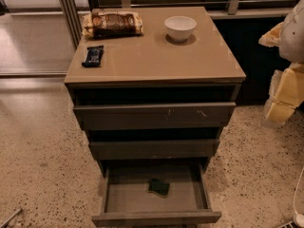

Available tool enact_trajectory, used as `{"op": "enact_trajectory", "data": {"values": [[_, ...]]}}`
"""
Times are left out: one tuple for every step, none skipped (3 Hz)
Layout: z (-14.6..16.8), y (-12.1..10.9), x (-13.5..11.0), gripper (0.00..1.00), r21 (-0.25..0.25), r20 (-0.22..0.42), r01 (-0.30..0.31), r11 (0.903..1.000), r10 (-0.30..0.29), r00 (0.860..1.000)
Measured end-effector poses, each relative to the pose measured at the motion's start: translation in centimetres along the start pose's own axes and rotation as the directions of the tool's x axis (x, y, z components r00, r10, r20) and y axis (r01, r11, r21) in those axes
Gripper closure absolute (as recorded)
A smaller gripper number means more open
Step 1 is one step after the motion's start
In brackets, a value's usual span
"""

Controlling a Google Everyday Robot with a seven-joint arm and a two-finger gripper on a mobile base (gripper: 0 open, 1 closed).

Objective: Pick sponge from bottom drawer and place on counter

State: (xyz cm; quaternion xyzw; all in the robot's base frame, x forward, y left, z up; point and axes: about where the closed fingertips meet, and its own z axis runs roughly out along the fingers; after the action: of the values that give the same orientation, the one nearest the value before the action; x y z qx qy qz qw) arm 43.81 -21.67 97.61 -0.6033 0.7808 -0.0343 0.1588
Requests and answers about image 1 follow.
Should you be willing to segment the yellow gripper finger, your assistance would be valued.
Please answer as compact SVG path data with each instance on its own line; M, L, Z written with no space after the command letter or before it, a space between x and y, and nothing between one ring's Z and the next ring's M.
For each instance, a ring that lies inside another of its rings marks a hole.
M271 28L268 32L266 32L259 38L258 43L269 48L278 47L280 45L280 33L282 25L283 23L280 22L276 26Z
M291 63L276 70L271 79L269 99L265 104L265 121L285 124L304 102L304 65Z

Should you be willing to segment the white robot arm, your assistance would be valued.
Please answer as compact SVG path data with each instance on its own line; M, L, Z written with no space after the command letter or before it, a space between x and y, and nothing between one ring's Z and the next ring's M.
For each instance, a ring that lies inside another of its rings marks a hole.
M268 48L278 47L279 56L291 63L283 71L274 72L264 106L262 123L277 128L304 102L304 0L258 42Z

